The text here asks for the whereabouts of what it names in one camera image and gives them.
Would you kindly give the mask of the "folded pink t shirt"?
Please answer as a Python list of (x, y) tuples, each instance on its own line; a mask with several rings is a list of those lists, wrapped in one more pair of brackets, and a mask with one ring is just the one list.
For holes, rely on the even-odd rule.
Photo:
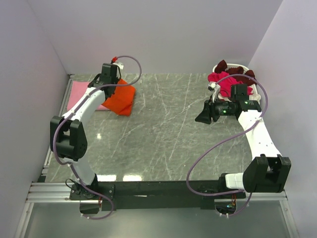
[(85, 95), (89, 82), (73, 81), (71, 92), (67, 104), (67, 111), (71, 110), (75, 104)]

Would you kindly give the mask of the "dark red t shirt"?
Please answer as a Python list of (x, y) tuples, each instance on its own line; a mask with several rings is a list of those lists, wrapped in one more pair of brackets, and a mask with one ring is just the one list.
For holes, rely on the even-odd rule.
[[(243, 75), (247, 75), (249, 77), (252, 77), (254, 80), (255, 78), (255, 74), (252, 70), (248, 69), (245, 66), (239, 65), (239, 64), (229, 64), (227, 63), (225, 60), (220, 61), (212, 70), (215, 73), (222, 73), (222, 72), (226, 72), (229, 75), (233, 75), (233, 74), (243, 74)], [(237, 81), (237, 82), (241, 82), (244, 84), (247, 84), (248, 86), (251, 85), (257, 85), (256, 81), (253, 81), (247, 77), (244, 76), (233, 76), (233, 78)]]

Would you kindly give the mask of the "magenta t shirt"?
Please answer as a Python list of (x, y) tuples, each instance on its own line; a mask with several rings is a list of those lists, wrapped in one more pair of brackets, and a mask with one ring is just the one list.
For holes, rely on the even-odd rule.
[[(221, 72), (221, 73), (211, 73), (208, 75), (208, 81), (209, 82), (218, 82), (219, 80), (221, 80), (222, 78), (228, 76), (229, 74), (226, 72)], [(227, 97), (230, 98), (231, 97), (231, 86), (235, 85), (235, 84), (243, 84), (242, 81), (237, 81), (235, 78), (233, 77), (228, 77), (226, 79), (224, 79), (223, 81), (221, 81), (219, 83), (220, 86), (220, 95), (222, 97)]]

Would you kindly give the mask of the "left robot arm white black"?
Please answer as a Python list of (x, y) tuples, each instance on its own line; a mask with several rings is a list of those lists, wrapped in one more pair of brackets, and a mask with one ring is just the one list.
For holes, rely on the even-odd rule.
[(64, 115), (50, 121), (51, 151), (60, 165), (70, 167), (75, 175), (78, 193), (87, 199), (98, 196), (97, 175), (92, 171), (85, 154), (88, 141), (84, 127), (94, 111), (114, 94), (119, 82), (120, 68), (114, 63), (104, 63), (101, 73), (88, 84), (83, 96)]

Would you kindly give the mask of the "aluminium frame rail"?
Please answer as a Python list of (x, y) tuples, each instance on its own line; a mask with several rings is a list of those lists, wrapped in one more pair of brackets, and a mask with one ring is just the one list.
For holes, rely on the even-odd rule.
[[(33, 182), (26, 198), (27, 203), (97, 203), (97, 200), (70, 200), (71, 189), (63, 183)], [(253, 193), (251, 201), (287, 201), (286, 192)]]

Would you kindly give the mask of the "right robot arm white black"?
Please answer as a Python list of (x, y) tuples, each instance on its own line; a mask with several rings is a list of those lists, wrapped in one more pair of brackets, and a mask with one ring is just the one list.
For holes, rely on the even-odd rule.
[(235, 116), (248, 140), (252, 161), (242, 173), (225, 174), (224, 181), (217, 186), (221, 197), (230, 197), (235, 190), (255, 193), (280, 193), (286, 184), (291, 161), (283, 157), (275, 147), (263, 120), (259, 102), (251, 100), (246, 84), (231, 86), (231, 98), (220, 100), (220, 86), (214, 82), (208, 85), (212, 95), (204, 102), (203, 111), (196, 122), (211, 124), (221, 116)]

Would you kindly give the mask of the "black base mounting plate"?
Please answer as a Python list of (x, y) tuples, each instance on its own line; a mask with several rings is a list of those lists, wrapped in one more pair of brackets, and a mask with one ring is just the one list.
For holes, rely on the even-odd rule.
[[(201, 193), (221, 193), (234, 191), (225, 188), (224, 182), (219, 180), (194, 180), (190, 186)], [(94, 190), (107, 196), (114, 203), (114, 210), (118, 209), (158, 209), (158, 208), (201, 208), (214, 210), (215, 199), (243, 199), (245, 192), (218, 196), (200, 196), (191, 192), (186, 181), (111, 181), (98, 182)], [(69, 196), (73, 201), (93, 200), (100, 202), (102, 211), (110, 211), (111, 204), (100, 196), (91, 194), (81, 185), (72, 185)]]

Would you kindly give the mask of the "white laundry basket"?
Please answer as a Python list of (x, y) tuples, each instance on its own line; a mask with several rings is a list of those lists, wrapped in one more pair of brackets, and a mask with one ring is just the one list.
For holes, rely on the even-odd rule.
[[(233, 74), (243, 74), (248, 75), (255, 79), (255, 74), (252, 70), (248, 69), (246, 66), (240, 64), (232, 64), (226, 63), (225, 60), (222, 60), (217, 65), (214, 66), (212, 73), (208, 76), (209, 82), (217, 82), (226, 75)], [(260, 102), (261, 95), (257, 91), (257, 84), (250, 80), (249, 78), (245, 78), (243, 76), (234, 76), (228, 79), (225, 79), (220, 83), (220, 92), (218, 98), (220, 100), (230, 101), (230, 93), (231, 86), (233, 84), (242, 84), (245, 83), (248, 85), (248, 95), (250, 100), (256, 100)]]

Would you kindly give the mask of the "orange t shirt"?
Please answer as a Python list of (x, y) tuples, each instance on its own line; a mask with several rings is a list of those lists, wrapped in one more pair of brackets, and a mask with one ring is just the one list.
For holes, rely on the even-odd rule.
[(116, 113), (119, 116), (130, 116), (133, 107), (134, 96), (136, 89), (129, 85), (122, 78), (118, 81), (118, 85), (124, 85), (122, 87), (116, 87), (114, 94), (110, 98), (107, 98), (102, 106)]

